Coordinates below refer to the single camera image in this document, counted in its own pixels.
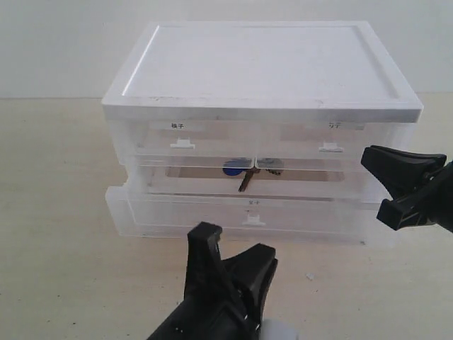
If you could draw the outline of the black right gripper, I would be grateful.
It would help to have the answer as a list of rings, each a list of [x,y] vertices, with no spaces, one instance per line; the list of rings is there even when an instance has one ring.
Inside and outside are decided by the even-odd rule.
[[[361,165],[388,191],[377,219],[394,231],[439,225],[452,232],[452,162],[444,154],[417,154],[372,145]]]

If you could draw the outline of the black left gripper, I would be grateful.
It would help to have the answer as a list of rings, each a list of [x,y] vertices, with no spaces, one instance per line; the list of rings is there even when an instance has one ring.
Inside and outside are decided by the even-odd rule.
[[[265,299],[278,260],[256,244],[223,259],[222,228],[201,222],[188,233],[184,298],[148,340],[259,339]]]

